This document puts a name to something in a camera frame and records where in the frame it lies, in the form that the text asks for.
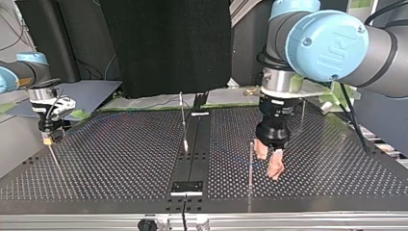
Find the gray panel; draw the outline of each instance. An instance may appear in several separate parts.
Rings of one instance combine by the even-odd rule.
[[[76,110],[83,110],[90,114],[95,111],[111,94],[122,84],[119,81],[80,81],[74,84],[61,84],[57,89],[64,89],[64,95],[68,95],[76,101]],[[12,116],[38,117],[29,100],[23,101],[7,111]],[[71,115],[66,120],[80,121]]]
[[[375,135],[408,156],[408,100],[359,90],[355,109],[360,123]]]

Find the thin metal stick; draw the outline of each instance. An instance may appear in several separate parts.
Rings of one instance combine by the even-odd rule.
[[[187,142],[186,117],[184,116],[184,99],[183,99],[183,93],[182,92],[180,92],[179,97],[180,97],[181,117],[182,117],[182,125],[183,125],[183,132],[184,132],[183,144],[184,144],[184,149],[185,149],[186,153],[188,153],[189,152],[189,143]]]

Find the label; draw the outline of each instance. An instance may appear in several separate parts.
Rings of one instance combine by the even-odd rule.
[[[46,113],[47,110],[44,108],[33,108],[33,111],[36,113]]]
[[[272,99],[272,104],[277,104],[277,105],[284,105],[285,104],[285,102],[284,101],[279,101],[279,100],[275,100],[275,99]]]
[[[367,8],[372,4],[372,0],[351,0],[351,9],[355,8]]]

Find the metal bracket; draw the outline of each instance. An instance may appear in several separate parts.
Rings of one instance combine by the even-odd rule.
[[[170,194],[171,196],[201,196],[203,194],[203,182],[174,182]]]

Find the ur robot arm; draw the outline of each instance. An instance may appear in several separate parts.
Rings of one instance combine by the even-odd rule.
[[[263,57],[257,57],[264,77],[259,105],[263,120],[256,128],[255,151],[263,159],[268,149],[282,156],[288,145],[287,120],[302,97],[302,77],[339,81],[392,98],[408,96],[406,23],[377,29],[347,13],[319,8],[319,0],[273,4],[268,42]],[[406,22],[408,8],[399,8],[393,15]],[[276,179],[281,172],[269,170],[269,176]]]
[[[43,142],[52,145],[61,137],[62,119],[75,108],[75,101],[54,89],[48,62],[39,52],[17,54],[17,61],[0,61],[0,93],[25,89],[33,111],[39,115]]]

